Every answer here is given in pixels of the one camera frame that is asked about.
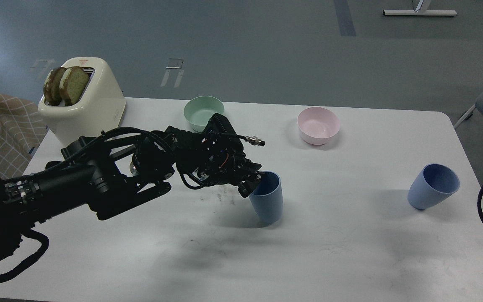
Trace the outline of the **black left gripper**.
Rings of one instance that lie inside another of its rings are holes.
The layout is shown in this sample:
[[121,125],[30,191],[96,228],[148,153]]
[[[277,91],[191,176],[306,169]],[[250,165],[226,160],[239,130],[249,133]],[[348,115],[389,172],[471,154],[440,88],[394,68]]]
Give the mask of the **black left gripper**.
[[266,173],[244,153],[243,141],[265,146],[257,136],[235,132],[226,116],[215,113],[200,133],[174,130],[174,161],[184,184],[191,189],[231,184],[242,198],[266,195]]

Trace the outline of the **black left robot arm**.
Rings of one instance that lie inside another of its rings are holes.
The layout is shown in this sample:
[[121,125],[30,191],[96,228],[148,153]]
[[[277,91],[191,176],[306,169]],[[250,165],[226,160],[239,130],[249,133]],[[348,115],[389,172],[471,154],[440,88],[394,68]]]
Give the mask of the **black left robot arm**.
[[167,194],[175,173],[192,190],[231,184],[249,196],[265,174],[247,158],[243,141],[265,145],[256,136],[236,134],[218,113],[199,133],[172,126],[115,128],[80,136],[61,150],[63,161],[49,162],[44,171],[0,178],[0,283],[23,273],[48,249],[48,237],[34,230],[37,223],[81,205],[101,221],[113,218]]

